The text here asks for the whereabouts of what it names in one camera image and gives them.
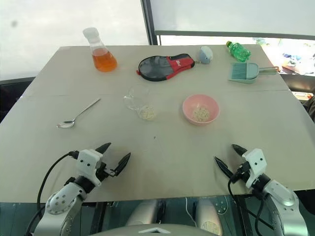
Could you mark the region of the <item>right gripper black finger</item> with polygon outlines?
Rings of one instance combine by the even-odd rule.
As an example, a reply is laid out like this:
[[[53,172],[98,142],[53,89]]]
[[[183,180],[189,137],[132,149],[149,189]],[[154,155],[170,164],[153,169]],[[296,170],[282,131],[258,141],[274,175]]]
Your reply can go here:
[[[228,177],[231,178],[233,176],[233,173],[228,169],[228,166],[219,158],[214,157],[218,167],[220,170]]]
[[[240,156],[243,156],[243,154],[245,154],[248,151],[246,148],[239,146],[237,144],[232,144],[232,147],[235,150],[235,152]]]

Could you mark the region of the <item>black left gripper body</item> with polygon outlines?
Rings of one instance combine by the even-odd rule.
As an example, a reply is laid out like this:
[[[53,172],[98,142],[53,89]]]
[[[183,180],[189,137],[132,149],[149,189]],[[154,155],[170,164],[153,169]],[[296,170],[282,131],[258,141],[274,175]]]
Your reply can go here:
[[[101,161],[100,165],[96,169],[95,176],[100,182],[103,182],[108,177],[115,177],[116,172],[114,170],[109,169],[107,164]]]

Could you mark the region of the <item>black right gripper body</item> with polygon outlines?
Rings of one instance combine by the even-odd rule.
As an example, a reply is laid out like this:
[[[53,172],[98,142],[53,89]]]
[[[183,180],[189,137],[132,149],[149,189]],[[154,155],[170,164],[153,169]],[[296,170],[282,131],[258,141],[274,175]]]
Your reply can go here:
[[[247,179],[249,178],[249,170],[251,169],[251,166],[249,162],[245,159],[244,155],[242,156],[242,158],[244,162],[239,165],[239,168],[236,170],[236,172],[234,173],[231,172],[231,175],[229,178],[232,183],[236,183],[238,180],[243,179],[245,177],[247,177]]]

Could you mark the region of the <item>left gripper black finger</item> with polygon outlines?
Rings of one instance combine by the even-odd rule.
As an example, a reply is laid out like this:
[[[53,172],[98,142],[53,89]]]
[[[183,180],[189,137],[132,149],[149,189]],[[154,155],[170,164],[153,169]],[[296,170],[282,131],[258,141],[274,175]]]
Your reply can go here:
[[[118,176],[121,173],[121,171],[126,167],[130,159],[130,156],[131,156],[131,153],[129,152],[118,162],[117,167],[114,169],[115,176]]]
[[[104,154],[107,149],[110,147],[111,143],[105,143],[101,146],[99,146],[98,148],[96,148],[95,150],[101,154]]]

